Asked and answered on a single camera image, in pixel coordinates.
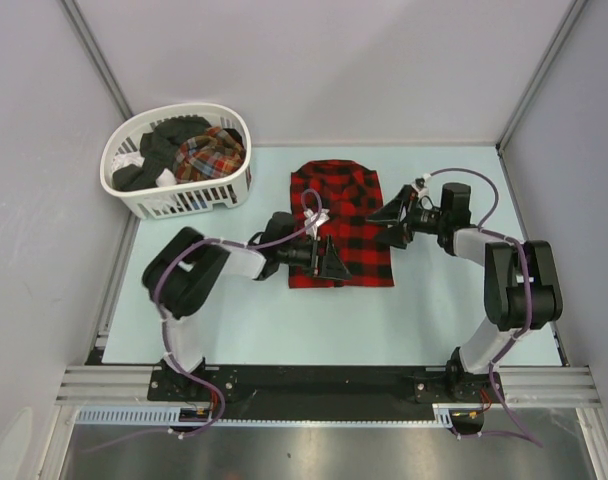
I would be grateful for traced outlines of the red black plaid shirt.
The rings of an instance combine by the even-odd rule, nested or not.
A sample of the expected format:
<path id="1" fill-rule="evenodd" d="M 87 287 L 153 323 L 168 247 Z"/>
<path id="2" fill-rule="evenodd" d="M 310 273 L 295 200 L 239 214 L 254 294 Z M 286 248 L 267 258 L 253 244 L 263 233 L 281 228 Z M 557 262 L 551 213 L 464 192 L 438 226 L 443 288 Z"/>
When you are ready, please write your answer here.
<path id="1" fill-rule="evenodd" d="M 305 211 L 317 210 L 307 189 L 318 192 L 328 220 L 321 224 L 321 237 L 331 236 L 342 262 L 351 273 L 345 282 L 312 278 L 299 267 L 289 269 L 291 289 L 342 286 L 389 288 L 394 285 L 390 248 L 375 241 L 383 228 L 366 217 L 383 206 L 376 171 L 351 160 L 310 161 L 290 175 L 291 211 L 301 227 L 309 219 Z"/>

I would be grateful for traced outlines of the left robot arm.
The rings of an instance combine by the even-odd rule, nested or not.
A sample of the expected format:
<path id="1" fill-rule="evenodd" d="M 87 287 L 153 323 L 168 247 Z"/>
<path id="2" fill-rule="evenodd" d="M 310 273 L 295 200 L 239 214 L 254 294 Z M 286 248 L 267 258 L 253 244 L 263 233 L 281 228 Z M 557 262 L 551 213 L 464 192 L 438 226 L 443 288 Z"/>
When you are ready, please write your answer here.
<path id="1" fill-rule="evenodd" d="M 247 243 L 205 237 L 185 227 L 149 263 L 142 284 L 161 316 L 163 361 L 173 370 L 169 385 L 175 393 L 191 400 L 204 390 L 205 376 L 197 368 L 205 353 L 189 318 L 206 303 L 220 277 L 264 281 L 286 265 L 313 279 L 352 278 L 333 238 L 318 233 L 326 218 L 320 211 L 298 229 L 294 215 L 276 212 Z"/>

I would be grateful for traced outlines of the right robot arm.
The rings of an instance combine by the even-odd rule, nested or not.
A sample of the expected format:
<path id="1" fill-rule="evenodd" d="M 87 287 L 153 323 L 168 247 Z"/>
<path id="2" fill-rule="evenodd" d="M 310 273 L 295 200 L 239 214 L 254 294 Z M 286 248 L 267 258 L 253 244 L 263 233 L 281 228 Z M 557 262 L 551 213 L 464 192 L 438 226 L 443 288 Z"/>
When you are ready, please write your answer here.
<path id="1" fill-rule="evenodd" d="M 415 382 L 417 388 L 437 387 L 455 402 L 492 396 L 499 384 L 496 368 L 508 352 L 524 336 L 557 321 L 563 310 L 551 245 L 520 242 L 473 224 L 470 197 L 470 186 L 450 182 L 432 205 L 425 180 L 418 179 L 367 218 L 383 226 L 375 237 L 380 244 L 404 249 L 417 233 L 433 235 L 447 254 L 483 269 L 483 321 L 453 351 L 443 373 Z"/>

